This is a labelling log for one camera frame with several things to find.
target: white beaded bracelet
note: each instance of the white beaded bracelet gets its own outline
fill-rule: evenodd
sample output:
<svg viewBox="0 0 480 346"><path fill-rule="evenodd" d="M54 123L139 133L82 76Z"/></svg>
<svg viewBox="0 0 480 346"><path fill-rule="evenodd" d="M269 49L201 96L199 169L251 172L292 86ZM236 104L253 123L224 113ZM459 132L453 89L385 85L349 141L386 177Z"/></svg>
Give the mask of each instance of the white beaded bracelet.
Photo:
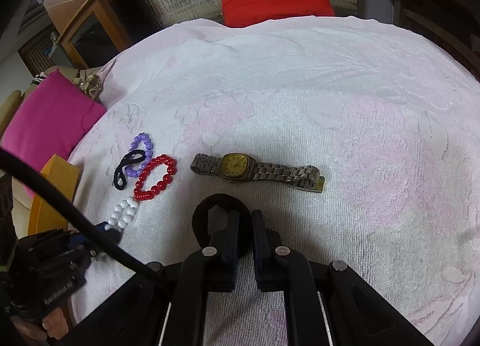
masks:
<svg viewBox="0 0 480 346"><path fill-rule="evenodd" d="M105 224L105 230L109 230L114 226L125 228L128 223L134 220L134 216L137 213L138 202L133 197L128 197L126 200L120 201L120 204L115 205L115 210L112 212L112 216L108 219L108 224Z"/></svg>

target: yellow box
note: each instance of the yellow box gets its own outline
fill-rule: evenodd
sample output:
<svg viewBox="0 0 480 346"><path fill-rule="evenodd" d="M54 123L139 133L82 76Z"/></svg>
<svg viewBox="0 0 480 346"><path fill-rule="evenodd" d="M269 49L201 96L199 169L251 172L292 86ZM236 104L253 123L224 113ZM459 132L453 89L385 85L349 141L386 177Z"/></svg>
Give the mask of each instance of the yellow box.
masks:
<svg viewBox="0 0 480 346"><path fill-rule="evenodd" d="M58 155L53 155L40 172L60 193L72 201L80 176L80 169ZM28 221L28 235L54 228L67 229L68 221L55 211L42 197L35 194Z"/></svg>

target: red beaded bracelet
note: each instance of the red beaded bracelet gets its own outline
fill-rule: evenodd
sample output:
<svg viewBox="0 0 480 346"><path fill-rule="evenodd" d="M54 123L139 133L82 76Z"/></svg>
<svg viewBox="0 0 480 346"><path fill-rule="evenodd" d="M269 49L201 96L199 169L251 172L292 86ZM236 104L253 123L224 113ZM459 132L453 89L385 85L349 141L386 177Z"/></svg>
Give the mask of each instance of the red beaded bracelet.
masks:
<svg viewBox="0 0 480 346"><path fill-rule="evenodd" d="M146 181L147 177L150 175L150 172L152 172L154 167L163 163L168 166L166 169L167 174L163 176L163 180L158 181L156 185L153 185L150 188L150 190L143 191L143 182ZM152 159L152 161L147 163L147 166L138 176L138 181L135 182L135 189L133 190L133 197L137 201L151 200L154 196L165 190L167 185L172 182L172 176L177 172L177 167L175 167L176 165L177 161L166 154L162 154L159 157Z"/></svg>

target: black hair tie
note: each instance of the black hair tie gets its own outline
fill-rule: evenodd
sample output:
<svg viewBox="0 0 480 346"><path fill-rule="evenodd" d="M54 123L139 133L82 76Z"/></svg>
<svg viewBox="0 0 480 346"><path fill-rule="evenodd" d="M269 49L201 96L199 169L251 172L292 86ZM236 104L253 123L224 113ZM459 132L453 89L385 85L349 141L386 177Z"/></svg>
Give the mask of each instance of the black hair tie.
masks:
<svg viewBox="0 0 480 346"><path fill-rule="evenodd" d="M238 226L238 252L241 257L247 254L251 246L253 230L251 216L247 207L238 198L224 193L208 196L195 208L191 218L191 227L201 248L210 244L211 236L208 235L208 211L218 205L225 212L238 211L240 221Z"/></svg>
<svg viewBox="0 0 480 346"><path fill-rule="evenodd" d="M134 155L136 154L140 154L141 156L134 158ZM127 155L125 155L120 161L120 164L115 169L115 174L113 176L113 185L118 190L125 189L127 187L127 178L123 173L123 168L130 164L141 163L145 160L145 158L145 151L143 151L142 149L136 149L135 151L129 152Z"/></svg>

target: purple beaded bracelet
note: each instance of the purple beaded bracelet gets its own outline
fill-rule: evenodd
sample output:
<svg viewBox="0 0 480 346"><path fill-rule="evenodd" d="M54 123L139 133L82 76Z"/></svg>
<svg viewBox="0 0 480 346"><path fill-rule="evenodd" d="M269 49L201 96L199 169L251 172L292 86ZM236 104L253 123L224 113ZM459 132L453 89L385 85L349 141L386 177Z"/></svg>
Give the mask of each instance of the purple beaded bracelet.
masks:
<svg viewBox="0 0 480 346"><path fill-rule="evenodd" d="M138 178L138 176L142 173L143 169L147 166L147 163L152 161L152 156L153 156L153 144L152 141L150 140L150 136L148 136L146 133L139 133L138 136L135 136L133 139L133 143L130 144L130 149L128 152L135 151L138 148L138 145L143 141L145 144L145 160L142 162L140 165L140 168L138 170L134 170L131 168L131 165L125 166L125 173L129 177L134 177Z"/></svg>

